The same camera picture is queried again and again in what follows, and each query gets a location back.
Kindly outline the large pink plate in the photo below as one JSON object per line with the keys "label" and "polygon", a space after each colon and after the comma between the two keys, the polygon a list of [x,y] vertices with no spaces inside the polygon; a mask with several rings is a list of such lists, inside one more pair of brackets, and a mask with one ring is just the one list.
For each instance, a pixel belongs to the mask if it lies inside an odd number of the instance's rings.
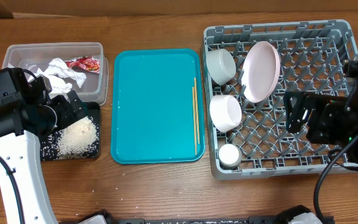
{"label": "large pink plate", "polygon": [[244,96],[252,103],[267,99],[277,86],[280,57],[277,49],[266,41],[256,43],[246,55],[241,84]]}

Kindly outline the pink bowl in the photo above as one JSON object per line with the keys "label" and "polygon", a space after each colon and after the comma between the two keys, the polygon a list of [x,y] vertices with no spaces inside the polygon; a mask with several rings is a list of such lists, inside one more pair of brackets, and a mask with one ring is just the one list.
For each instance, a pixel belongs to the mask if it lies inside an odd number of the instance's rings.
{"label": "pink bowl", "polygon": [[232,95],[215,95],[209,104],[211,120],[218,131],[226,133],[241,123],[242,110]]}

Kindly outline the white paper cup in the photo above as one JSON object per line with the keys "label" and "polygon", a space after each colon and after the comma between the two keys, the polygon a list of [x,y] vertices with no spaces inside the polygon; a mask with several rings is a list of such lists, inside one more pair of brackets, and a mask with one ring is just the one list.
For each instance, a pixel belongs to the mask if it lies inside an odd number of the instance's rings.
{"label": "white paper cup", "polygon": [[223,169],[235,169],[241,163],[242,153],[234,144],[225,144],[218,151],[218,159]]}

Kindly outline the grey bowl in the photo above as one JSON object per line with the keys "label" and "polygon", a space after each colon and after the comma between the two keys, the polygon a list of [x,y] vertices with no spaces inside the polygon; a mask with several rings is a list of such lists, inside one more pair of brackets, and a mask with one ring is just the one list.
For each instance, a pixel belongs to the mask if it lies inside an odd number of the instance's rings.
{"label": "grey bowl", "polygon": [[211,78],[223,85],[234,78],[236,64],[234,58],[226,49],[212,50],[206,53],[206,65]]}

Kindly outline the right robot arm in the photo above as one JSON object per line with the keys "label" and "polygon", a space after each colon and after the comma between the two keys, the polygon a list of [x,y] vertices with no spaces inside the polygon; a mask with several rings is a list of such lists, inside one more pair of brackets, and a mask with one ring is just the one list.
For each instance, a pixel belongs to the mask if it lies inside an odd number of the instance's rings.
{"label": "right robot arm", "polygon": [[358,171],[358,60],[345,60],[342,70],[345,77],[352,80],[347,97],[305,91],[286,91],[283,96],[289,133],[298,133],[303,125],[307,125],[309,142],[337,145],[338,149],[328,153],[328,164],[315,185],[314,209],[302,205],[293,207],[278,214],[275,223],[334,223],[332,217],[323,216],[319,207],[323,181],[344,154],[353,163],[348,170]]}

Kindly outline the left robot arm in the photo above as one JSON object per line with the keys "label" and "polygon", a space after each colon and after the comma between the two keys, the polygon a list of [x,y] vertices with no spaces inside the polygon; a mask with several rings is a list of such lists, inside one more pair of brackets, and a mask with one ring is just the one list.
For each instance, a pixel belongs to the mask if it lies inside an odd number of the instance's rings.
{"label": "left robot arm", "polygon": [[49,96],[49,80],[0,70],[0,191],[8,223],[56,223],[40,164],[40,143],[88,115],[75,91]]}

